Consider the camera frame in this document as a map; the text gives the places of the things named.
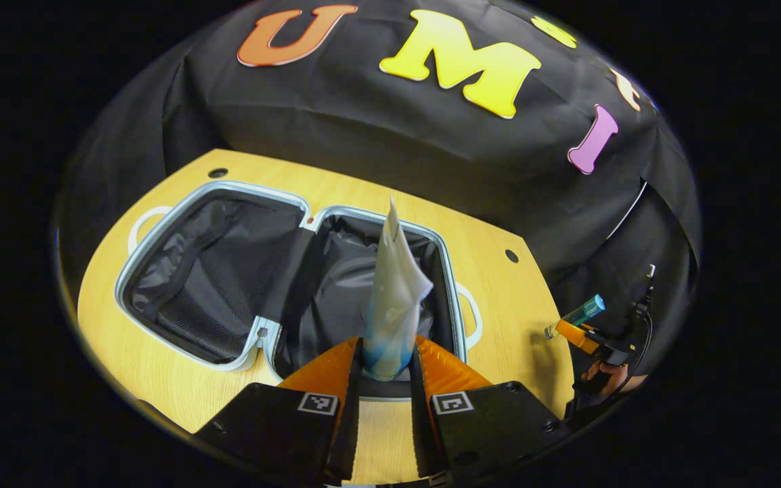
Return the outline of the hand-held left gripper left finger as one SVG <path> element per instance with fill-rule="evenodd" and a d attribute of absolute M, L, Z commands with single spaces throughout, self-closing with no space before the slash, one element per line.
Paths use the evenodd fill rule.
<path fill-rule="evenodd" d="M 246 386 L 193 438 L 275 484 L 341 485 L 357 451 L 362 348 L 352 337 L 279 385 Z"/>

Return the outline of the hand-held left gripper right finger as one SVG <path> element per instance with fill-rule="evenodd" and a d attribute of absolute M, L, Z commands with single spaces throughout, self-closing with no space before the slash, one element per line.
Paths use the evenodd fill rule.
<path fill-rule="evenodd" d="M 428 479 L 498 479 L 571 436 L 519 381 L 494 384 L 422 336 L 409 364 L 416 468 Z"/>

